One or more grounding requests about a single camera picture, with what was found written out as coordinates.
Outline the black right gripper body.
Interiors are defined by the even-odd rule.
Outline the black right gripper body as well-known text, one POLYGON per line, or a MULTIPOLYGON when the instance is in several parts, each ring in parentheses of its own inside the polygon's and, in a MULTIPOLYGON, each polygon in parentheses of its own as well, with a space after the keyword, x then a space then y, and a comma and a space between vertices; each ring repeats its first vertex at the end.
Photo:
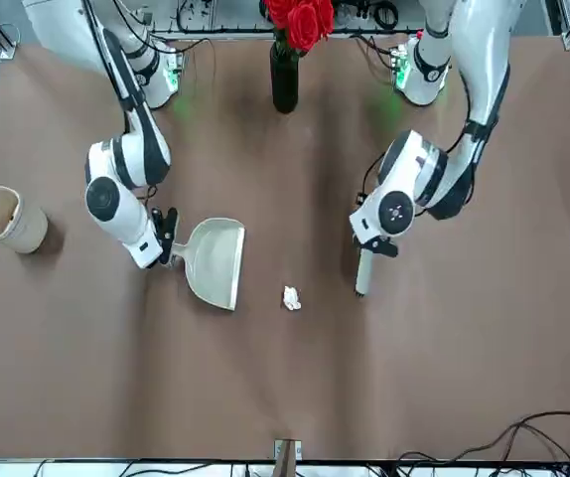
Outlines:
POLYGON ((154 207, 151 209, 151 221, 155 228, 155 237, 159 245, 163 246, 165 239, 165 233, 164 233, 165 219, 162 211, 159 208, 154 207))

